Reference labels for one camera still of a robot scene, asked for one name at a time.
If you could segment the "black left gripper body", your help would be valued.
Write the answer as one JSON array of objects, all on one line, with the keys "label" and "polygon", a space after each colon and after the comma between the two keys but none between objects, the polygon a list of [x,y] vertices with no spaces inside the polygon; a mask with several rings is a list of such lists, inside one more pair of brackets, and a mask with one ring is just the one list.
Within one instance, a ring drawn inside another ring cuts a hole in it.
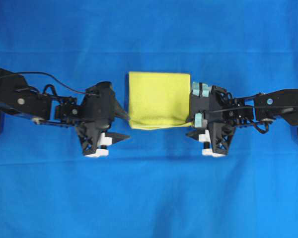
[{"label": "black left gripper body", "polygon": [[115,93],[109,81],[97,83],[86,90],[81,104],[81,121],[75,127],[82,153],[86,157],[107,156],[113,138],[107,135],[114,120]]}]

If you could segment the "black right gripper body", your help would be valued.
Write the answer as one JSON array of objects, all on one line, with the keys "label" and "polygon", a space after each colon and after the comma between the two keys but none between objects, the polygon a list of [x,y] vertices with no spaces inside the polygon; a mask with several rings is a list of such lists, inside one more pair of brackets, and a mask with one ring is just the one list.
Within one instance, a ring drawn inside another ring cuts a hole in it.
[{"label": "black right gripper body", "polygon": [[225,115],[230,109],[228,92],[217,86],[193,82],[190,93],[190,122],[194,130],[205,130],[202,155],[228,154],[236,128]]}]

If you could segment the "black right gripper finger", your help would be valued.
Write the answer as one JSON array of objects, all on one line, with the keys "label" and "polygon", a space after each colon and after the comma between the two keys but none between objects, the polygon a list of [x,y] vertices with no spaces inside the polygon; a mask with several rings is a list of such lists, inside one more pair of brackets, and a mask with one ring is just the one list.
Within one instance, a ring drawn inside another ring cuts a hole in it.
[{"label": "black right gripper finger", "polygon": [[186,133],[186,136],[197,141],[206,141],[205,130],[194,130]]}]

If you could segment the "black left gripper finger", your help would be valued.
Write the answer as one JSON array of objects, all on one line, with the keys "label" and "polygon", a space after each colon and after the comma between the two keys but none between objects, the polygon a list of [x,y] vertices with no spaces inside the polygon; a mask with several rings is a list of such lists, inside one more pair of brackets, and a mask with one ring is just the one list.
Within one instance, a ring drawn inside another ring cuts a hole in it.
[{"label": "black left gripper finger", "polygon": [[130,136],[125,134],[103,132],[100,136],[100,145],[112,145],[129,138]]},{"label": "black left gripper finger", "polygon": [[129,119],[128,113],[122,108],[116,99],[114,99],[114,116],[120,119]]}]

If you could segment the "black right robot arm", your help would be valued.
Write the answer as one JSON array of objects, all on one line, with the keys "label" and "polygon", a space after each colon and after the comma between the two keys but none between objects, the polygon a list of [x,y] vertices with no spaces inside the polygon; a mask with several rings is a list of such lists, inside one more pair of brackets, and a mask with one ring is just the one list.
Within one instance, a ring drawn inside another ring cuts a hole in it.
[{"label": "black right robot arm", "polygon": [[186,119],[186,135],[203,144],[205,156],[226,156],[237,128],[253,127],[261,134],[277,119],[298,128],[298,89],[235,98],[226,89],[194,82]]}]

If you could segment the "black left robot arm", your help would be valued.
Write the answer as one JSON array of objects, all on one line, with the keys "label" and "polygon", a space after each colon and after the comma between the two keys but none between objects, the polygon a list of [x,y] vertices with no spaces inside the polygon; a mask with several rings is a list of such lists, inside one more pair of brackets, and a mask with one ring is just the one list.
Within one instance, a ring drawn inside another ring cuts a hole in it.
[{"label": "black left robot arm", "polygon": [[117,101],[111,82],[103,81],[87,88],[78,104],[75,97],[58,95],[52,84],[40,92],[27,83],[25,74],[0,68],[0,133],[5,114],[28,119],[36,125],[74,127],[82,154],[94,158],[107,156],[108,146],[129,138],[109,131],[115,118],[130,119]]}]

